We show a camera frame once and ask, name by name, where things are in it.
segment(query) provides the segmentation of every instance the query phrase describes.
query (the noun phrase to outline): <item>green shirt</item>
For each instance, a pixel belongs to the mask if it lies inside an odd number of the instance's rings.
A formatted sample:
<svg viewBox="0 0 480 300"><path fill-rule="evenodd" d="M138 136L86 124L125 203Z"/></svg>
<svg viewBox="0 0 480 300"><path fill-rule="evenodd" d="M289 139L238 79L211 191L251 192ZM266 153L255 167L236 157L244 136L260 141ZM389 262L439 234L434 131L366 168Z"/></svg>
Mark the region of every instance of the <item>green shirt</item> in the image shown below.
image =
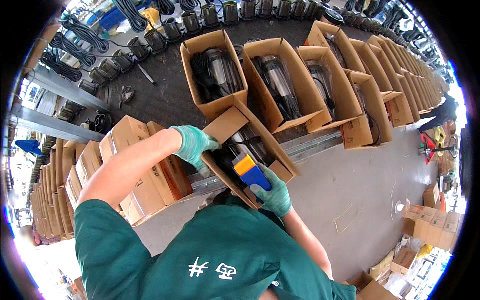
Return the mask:
<svg viewBox="0 0 480 300"><path fill-rule="evenodd" d="M269 286L280 299L355 299L354 286L329 280L278 225L238 205L198 211L153 257L101 200L78 206L74 230L90 300L258 299Z"/></svg>

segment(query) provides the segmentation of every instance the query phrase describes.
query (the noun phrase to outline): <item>worker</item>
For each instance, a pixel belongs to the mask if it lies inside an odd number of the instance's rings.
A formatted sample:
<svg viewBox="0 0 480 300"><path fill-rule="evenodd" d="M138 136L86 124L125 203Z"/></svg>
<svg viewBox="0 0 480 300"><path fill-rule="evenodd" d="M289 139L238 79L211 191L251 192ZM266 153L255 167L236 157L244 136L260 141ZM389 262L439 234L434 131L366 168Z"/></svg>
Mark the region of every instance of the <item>worker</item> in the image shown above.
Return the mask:
<svg viewBox="0 0 480 300"><path fill-rule="evenodd" d="M74 219L88 298L355 299L354 286L333 281L327 253L292 207L286 184L263 165L272 189L252 185L251 190L276 223L227 196L223 204L197 211L163 253L150 255L113 208L158 161L175 154L205 174L200 154L219 147L196 127L172 126L95 172L82 189Z"/></svg>
<svg viewBox="0 0 480 300"><path fill-rule="evenodd" d="M443 126L445 122L455 122L456 120L456 108L458 107L458 102L455 99L445 92L444 94L445 101L437 108L432 109L430 112L421 114L422 119L435 117L434 119L426 122L421 125L419 132L422 133L433 127Z"/></svg>

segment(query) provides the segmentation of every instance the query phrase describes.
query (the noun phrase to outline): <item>gray concrete floor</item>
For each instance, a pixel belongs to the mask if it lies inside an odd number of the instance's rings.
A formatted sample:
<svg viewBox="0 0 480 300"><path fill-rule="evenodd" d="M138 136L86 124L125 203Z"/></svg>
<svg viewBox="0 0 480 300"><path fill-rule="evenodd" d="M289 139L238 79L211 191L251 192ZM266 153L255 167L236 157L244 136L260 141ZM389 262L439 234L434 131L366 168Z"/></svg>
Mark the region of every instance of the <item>gray concrete floor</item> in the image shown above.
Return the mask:
<svg viewBox="0 0 480 300"><path fill-rule="evenodd" d="M426 166L417 156L418 126L394 129L394 140L382 148L344 150L342 144L330 148L299 164L303 176L288 183L295 210L325 247L335 280L368 271L399 241L401 216L392 202L408 198L422 204L437 165ZM165 249L205 198L175 204L135 228L152 255ZM336 220L338 231L348 227L337 233L333 219L349 207Z"/></svg>

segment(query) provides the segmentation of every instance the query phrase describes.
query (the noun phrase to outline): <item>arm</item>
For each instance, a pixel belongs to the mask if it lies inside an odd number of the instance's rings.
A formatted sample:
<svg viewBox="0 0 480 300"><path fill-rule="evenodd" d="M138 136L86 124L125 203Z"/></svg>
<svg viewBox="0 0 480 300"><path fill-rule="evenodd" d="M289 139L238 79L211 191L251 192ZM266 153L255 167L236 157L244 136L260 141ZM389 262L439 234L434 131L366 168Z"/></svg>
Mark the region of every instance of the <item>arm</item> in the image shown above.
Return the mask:
<svg viewBox="0 0 480 300"><path fill-rule="evenodd" d="M308 229L293 207L282 217L288 235L292 237L313 259L313 261L333 280L332 265L327 252L318 239Z"/></svg>
<svg viewBox="0 0 480 300"><path fill-rule="evenodd" d="M261 164L259 164L259 167L272 185L272 189L266 191L261 186L252 184L250 186L251 191L263 200L270 211L282 219L285 229L292 239L308 253L312 260L327 274L328 278L333 280L332 266L325 248L293 209L287 185L269 168Z"/></svg>
<svg viewBox="0 0 480 300"><path fill-rule="evenodd" d="M219 147L211 136L193 126L172 126L161 130L115 154L103 164L82 189L78 205L90 199L99 199L113 208L117 207L143 174L171 154L191 163L204 174L207 166L200 159L200 154Z"/></svg>
<svg viewBox="0 0 480 300"><path fill-rule="evenodd" d="M117 207L135 186L138 179L160 160L178 151L182 136L175 129L164 129L103 164L80 193L78 205L99 199Z"/></svg>

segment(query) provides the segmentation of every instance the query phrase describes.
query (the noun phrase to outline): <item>green glove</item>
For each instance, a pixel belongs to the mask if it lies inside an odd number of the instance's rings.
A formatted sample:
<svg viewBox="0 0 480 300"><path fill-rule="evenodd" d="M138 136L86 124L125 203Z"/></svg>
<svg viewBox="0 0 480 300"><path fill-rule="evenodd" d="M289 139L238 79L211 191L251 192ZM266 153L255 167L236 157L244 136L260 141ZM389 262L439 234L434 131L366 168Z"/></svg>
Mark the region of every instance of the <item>green glove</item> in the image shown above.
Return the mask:
<svg viewBox="0 0 480 300"><path fill-rule="evenodd" d="M292 201L288 195L287 185L275 175L275 173L262 164L258 164L265 177L272 185L270 191L264 190L258 184L252 184L250 190L260 198L265 206L272 211L277 217L281 218L286 215L292 207Z"/></svg>
<svg viewBox="0 0 480 300"><path fill-rule="evenodd" d="M182 138L180 149L173 154L192 164L203 177L207 177L210 170L200 159L200 154L205 150L220 149L221 145L213 137L194 126L171 126L170 128L180 132Z"/></svg>

